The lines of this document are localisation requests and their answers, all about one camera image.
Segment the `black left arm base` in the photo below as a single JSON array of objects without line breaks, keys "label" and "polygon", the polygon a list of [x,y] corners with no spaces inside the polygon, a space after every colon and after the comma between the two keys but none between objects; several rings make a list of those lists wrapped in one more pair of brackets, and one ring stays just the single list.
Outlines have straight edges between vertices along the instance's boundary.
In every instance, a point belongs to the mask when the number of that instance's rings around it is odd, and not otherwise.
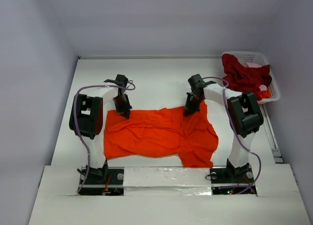
[{"label": "black left arm base", "polygon": [[90,168],[87,179],[82,188],[86,169],[80,172],[78,194],[83,196],[123,196],[124,168],[109,167],[104,169]]}]

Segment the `orange t-shirt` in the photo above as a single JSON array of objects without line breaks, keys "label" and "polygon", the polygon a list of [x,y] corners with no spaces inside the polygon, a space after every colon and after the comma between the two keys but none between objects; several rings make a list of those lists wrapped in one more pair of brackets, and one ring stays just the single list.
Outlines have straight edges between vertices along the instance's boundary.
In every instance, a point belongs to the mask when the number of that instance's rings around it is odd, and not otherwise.
[{"label": "orange t-shirt", "polygon": [[207,105],[184,116],[184,107],[134,110],[130,118],[107,113],[104,154],[107,159],[140,155],[162,158],[177,155],[184,167],[211,168],[219,138],[207,118]]}]

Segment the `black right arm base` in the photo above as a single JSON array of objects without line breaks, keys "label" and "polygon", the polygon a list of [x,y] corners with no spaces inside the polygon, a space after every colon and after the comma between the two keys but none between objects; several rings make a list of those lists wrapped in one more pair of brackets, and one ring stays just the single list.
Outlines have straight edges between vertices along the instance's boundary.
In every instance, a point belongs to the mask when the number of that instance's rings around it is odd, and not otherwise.
[{"label": "black right arm base", "polygon": [[211,168],[205,179],[211,182],[213,195],[257,195],[255,185],[249,188],[254,181],[253,172],[250,167],[246,172],[235,177],[227,175],[226,168]]}]

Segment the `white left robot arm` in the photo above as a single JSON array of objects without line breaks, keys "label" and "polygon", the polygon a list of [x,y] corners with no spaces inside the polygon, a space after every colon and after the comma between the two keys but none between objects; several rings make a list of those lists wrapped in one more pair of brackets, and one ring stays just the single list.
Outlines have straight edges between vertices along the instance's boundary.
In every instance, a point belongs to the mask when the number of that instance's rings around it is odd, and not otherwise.
[{"label": "white left robot arm", "polygon": [[114,102],[115,110],[124,119],[130,118],[132,106],[125,91],[134,90],[125,75],[107,79],[100,85],[80,88],[74,95],[69,128],[86,148],[88,162],[79,170],[82,184],[104,184],[109,178],[109,167],[104,154],[104,105]]}]

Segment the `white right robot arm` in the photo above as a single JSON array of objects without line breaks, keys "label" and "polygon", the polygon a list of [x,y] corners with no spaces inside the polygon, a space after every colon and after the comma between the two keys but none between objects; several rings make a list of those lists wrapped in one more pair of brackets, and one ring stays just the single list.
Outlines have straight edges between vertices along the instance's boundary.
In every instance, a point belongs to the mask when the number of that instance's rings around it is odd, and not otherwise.
[{"label": "white right robot arm", "polygon": [[215,80],[215,77],[203,78],[199,74],[188,79],[191,91],[187,93],[184,116],[199,112],[204,100],[224,105],[234,133],[232,149],[226,166],[210,169],[208,176],[213,184],[239,184],[253,175],[248,157],[252,153],[252,141],[264,118],[254,93],[233,91],[226,80],[223,80],[222,86]]}]

